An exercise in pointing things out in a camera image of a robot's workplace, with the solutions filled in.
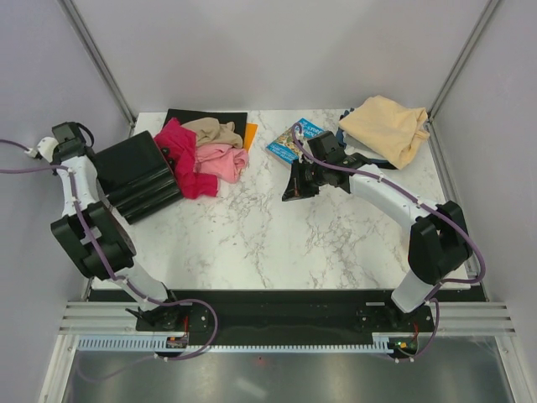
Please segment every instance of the white wall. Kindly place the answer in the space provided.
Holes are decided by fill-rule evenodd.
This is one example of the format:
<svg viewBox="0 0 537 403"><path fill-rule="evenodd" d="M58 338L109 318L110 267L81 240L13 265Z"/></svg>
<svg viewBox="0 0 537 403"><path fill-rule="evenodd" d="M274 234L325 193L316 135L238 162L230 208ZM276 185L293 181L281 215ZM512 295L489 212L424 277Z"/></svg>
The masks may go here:
<svg viewBox="0 0 537 403"><path fill-rule="evenodd" d="M97 148L128 126L55 0L0 0L0 138L33 145L84 123ZM0 144L4 169L43 165ZM63 197L50 173L0 175L0 401L37 400L65 303L82 277L50 233Z"/></svg>
<svg viewBox="0 0 537 403"><path fill-rule="evenodd" d="M506 301L537 375L537 2L503 2L436 125L485 284Z"/></svg>
<svg viewBox="0 0 537 403"><path fill-rule="evenodd" d="M486 0L75 0L130 106L430 107Z"/></svg>

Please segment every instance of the table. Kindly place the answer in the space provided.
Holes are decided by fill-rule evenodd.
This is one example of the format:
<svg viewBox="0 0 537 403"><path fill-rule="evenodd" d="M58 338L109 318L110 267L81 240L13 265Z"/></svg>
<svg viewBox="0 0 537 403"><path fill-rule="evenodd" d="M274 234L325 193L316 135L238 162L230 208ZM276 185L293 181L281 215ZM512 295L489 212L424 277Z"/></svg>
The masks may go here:
<svg viewBox="0 0 537 403"><path fill-rule="evenodd" d="M265 146L300 118L335 132L341 113L248 112L258 132L237 184L221 181L218 197L178 201L132 226L120 218L138 262L170 289L397 287L409 270L409 235L375 206L330 186L311 199L281 201L289 168ZM134 133L156 135L165 116L140 113ZM356 149L371 156L356 141L347 153ZM422 197L445 201L428 144L403 170L386 173ZM465 266L450 277L466 279ZM117 288L99 280L92 287Z"/></svg>

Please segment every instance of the blue book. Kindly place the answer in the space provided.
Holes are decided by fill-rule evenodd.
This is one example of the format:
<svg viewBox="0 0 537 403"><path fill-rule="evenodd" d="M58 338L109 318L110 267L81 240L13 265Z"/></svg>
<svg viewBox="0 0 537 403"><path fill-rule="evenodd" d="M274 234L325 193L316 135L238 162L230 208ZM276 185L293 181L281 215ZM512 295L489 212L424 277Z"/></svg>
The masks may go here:
<svg viewBox="0 0 537 403"><path fill-rule="evenodd" d="M302 133L306 139L312 139L317 134L321 134L325 131L304 118L297 123L300 123L302 126ZM299 149L296 147L295 143L293 143L291 128L285 130L275 141L269 144L267 146L267 151L288 166L291 166L293 160L299 158L300 155Z"/></svg>

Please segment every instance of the magenta cloth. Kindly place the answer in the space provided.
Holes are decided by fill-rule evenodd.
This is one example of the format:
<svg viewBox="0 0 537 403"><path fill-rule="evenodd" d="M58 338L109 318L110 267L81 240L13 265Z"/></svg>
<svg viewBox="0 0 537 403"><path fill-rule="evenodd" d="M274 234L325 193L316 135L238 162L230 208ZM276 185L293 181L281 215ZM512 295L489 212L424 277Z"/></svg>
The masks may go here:
<svg viewBox="0 0 537 403"><path fill-rule="evenodd" d="M199 195L216 196L218 178L215 175L195 173L196 133L181 127L176 118L171 119L154 138L160 149L169 149L167 159L175 162L175 179L183 195L196 199Z"/></svg>
<svg viewBox="0 0 537 403"><path fill-rule="evenodd" d="M230 144L206 144L196 150L194 170L235 183L247 163L248 153L245 149L236 149Z"/></svg>

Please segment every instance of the gray floor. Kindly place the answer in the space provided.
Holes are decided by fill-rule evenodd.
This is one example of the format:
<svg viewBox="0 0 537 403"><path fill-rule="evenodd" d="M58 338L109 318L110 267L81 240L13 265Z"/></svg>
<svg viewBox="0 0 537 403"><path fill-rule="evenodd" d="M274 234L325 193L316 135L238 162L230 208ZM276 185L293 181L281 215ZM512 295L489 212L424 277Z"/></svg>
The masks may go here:
<svg viewBox="0 0 537 403"><path fill-rule="evenodd" d="M96 377L143 357L79 354L81 370ZM482 338L439 338L413 364L364 354L208 353L150 360L96 385L76 376L71 386L77 403L513 402L495 343Z"/></svg>

